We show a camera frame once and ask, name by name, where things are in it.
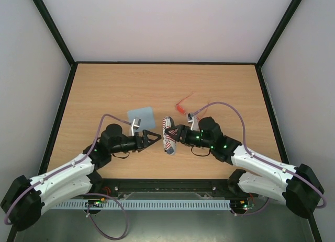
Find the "stars and stripes glasses case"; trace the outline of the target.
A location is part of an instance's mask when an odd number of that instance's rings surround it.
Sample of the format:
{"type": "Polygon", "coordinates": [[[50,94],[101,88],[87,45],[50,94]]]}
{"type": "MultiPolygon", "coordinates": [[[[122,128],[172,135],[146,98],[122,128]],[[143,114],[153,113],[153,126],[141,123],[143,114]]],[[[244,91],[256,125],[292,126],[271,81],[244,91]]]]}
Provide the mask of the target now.
{"type": "Polygon", "coordinates": [[[162,131],[163,131],[163,149],[164,152],[170,156],[176,153],[176,142],[165,133],[166,129],[174,128],[174,121],[171,117],[167,116],[163,118],[162,131]]]}

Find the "light blue cleaning cloth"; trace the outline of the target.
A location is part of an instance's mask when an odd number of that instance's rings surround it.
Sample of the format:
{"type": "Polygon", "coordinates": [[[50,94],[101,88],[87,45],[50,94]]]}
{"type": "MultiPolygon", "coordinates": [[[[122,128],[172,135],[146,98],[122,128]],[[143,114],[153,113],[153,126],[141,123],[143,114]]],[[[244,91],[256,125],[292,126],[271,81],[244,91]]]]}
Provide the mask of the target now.
{"type": "Polygon", "coordinates": [[[140,127],[135,130],[136,132],[141,132],[142,130],[153,130],[156,127],[153,109],[151,107],[130,110],[127,112],[127,116],[129,122],[132,122],[136,117],[141,120],[140,127]]]}

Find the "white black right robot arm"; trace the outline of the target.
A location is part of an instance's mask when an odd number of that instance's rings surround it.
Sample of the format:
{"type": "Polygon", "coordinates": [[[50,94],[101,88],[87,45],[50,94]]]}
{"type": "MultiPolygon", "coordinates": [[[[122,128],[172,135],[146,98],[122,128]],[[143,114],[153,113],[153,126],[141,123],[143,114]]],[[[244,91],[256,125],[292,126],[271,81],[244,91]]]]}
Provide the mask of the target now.
{"type": "Polygon", "coordinates": [[[235,196],[256,193],[285,203],[302,218],[310,218],[324,194],[314,171],[307,165],[294,166],[272,160],[249,150],[243,143],[224,135],[212,117],[190,126],[175,125],[171,117],[164,117],[163,144],[169,155],[176,153],[176,143],[190,148],[208,148],[220,162],[237,166],[229,178],[229,192],[235,196]]]}

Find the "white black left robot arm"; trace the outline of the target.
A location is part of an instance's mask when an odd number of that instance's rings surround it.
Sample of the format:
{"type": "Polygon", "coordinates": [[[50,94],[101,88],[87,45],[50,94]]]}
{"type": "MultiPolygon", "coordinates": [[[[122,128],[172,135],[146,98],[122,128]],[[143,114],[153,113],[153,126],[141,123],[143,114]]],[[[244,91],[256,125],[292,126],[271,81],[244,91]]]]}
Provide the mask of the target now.
{"type": "Polygon", "coordinates": [[[38,176],[14,179],[1,201],[4,223],[18,231],[31,227],[57,204],[89,193],[101,179],[97,171],[110,163],[115,153],[141,152],[161,138],[148,130],[126,136],[120,125],[108,125],[94,143],[71,161],[38,176]]]}

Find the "red sunglasses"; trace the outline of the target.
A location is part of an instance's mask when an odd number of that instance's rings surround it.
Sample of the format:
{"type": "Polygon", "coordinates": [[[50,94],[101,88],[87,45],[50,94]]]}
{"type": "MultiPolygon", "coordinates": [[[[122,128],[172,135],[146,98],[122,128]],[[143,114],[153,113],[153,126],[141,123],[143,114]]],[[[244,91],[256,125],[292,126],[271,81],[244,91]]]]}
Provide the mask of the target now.
{"type": "Polygon", "coordinates": [[[189,98],[190,96],[192,96],[194,93],[195,93],[194,91],[191,92],[189,95],[187,95],[186,97],[182,98],[179,102],[177,102],[177,103],[175,104],[175,110],[176,110],[177,112],[179,112],[180,114],[186,116],[186,115],[187,115],[187,111],[186,111],[186,109],[185,109],[181,104],[182,104],[182,102],[183,102],[184,100],[186,100],[187,98],[189,98]]]}

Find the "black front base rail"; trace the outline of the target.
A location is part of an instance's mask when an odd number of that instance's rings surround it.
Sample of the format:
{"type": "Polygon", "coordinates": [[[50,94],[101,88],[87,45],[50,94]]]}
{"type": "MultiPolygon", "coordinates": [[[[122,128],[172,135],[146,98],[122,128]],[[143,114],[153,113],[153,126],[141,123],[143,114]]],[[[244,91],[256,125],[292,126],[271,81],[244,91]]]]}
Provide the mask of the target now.
{"type": "Polygon", "coordinates": [[[227,179],[104,179],[111,191],[230,192],[227,179]]]}

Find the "black left frame post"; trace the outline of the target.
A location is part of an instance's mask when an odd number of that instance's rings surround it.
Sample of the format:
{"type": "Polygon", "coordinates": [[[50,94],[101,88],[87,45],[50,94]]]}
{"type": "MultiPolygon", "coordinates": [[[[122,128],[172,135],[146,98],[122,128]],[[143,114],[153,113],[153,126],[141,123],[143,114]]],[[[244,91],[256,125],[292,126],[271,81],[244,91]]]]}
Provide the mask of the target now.
{"type": "Polygon", "coordinates": [[[67,47],[63,37],[61,36],[52,16],[50,15],[45,3],[43,0],[32,0],[38,12],[40,13],[42,19],[47,25],[49,31],[51,32],[54,40],[56,41],[58,47],[60,48],[62,54],[64,55],[66,61],[70,66],[75,64],[75,60],[70,53],[69,48],[67,47]]]}

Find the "black frame post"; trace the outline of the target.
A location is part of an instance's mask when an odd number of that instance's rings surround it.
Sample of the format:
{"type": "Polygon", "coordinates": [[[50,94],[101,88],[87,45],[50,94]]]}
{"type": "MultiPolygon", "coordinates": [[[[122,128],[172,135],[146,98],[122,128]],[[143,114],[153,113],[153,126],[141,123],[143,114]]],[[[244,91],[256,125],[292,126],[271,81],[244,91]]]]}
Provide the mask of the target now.
{"type": "Polygon", "coordinates": [[[273,32],[269,42],[267,43],[264,51],[262,52],[256,66],[261,68],[267,58],[270,56],[272,50],[274,49],[275,45],[277,44],[279,38],[281,37],[282,33],[284,32],[285,28],[287,27],[288,23],[290,22],[291,18],[293,17],[294,13],[298,9],[299,5],[301,4],[302,0],[291,0],[288,8],[286,9],[283,17],[281,18],[280,22],[278,23],[275,31],[273,32]]]}
{"type": "Polygon", "coordinates": [[[50,15],[45,3],[43,0],[32,0],[38,12],[40,13],[42,19],[47,25],[49,31],[51,32],[54,40],[56,41],[58,47],[60,48],[62,54],[64,55],[66,61],[70,66],[75,64],[75,60],[70,53],[69,48],[67,47],[63,37],[61,36],[52,16],[50,15]]]}

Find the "black right frame post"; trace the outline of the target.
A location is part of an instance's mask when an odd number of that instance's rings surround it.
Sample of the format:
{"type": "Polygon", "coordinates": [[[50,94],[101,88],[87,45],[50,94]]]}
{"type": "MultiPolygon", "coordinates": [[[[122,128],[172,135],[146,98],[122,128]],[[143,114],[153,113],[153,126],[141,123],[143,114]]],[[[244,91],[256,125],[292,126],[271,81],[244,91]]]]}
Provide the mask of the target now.
{"type": "Polygon", "coordinates": [[[285,28],[287,27],[288,23],[290,22],[291,18],[293,17],[294,13],[298,9],[299,5],[301,4],[302,0],[291,0],[288,8],[286,9],[283,17],[281,18],[280,22],[278,23],[275,31],[273,32],[269,42],[267,43],[264,51],[262,52],[256,66],[261,68],[267,58],[270,56],[272,50],[274,49],[275,45],[277,44],[279,38],[281,37],[282,33],[284,32],[285,28]]]}

